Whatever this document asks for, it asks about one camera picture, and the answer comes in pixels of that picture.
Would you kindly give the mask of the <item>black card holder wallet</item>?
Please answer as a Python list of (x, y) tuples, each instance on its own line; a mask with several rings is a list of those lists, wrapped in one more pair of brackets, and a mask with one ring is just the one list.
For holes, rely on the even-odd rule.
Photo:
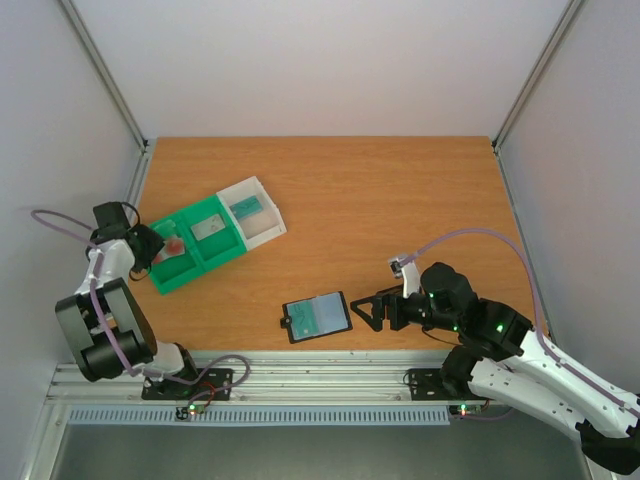
[(280, 327), (291, 344), (323, 338), (353, 329), (342, 291), (296, 300), (282, 305)]

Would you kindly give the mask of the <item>teal VIP card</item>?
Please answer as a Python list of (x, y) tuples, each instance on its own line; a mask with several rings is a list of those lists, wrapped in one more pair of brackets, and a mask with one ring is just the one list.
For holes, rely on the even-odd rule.
[(286, 311), (291, 319), (291, 332), (296, 341), (319, 334), (320, 330), (311, 300), (289, 303)]

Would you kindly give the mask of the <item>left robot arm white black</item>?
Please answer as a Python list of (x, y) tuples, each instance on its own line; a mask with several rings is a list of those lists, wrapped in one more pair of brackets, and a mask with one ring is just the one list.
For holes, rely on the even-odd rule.
[(88, 269), (78, 289), (57, 302), (55, 314), (72, 355), (90, 382), (123, 374), (142, 375), (160, 395), (189, 398), (202, 375), (178, 343), (156, 339), (129, 281), (148, 272), (164, 239), (140, 221), (131, 222), (127, 202), (93, 208), (97, 226), (86, 248)]

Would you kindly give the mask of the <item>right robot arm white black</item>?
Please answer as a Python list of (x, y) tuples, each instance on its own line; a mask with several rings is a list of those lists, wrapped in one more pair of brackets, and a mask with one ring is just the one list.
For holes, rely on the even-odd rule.
[(447, 393), (497, 400), (563, 432), (611, 472), (638, 470), (638, 395), (572, 358), (514, 308), (478, 297), (451, 266), (391, 267), (402, 284), (350, 308), (375, 331), (388, 322), (394, 331), (416, 324), (455, 333), (458, 344), (440, 369)]

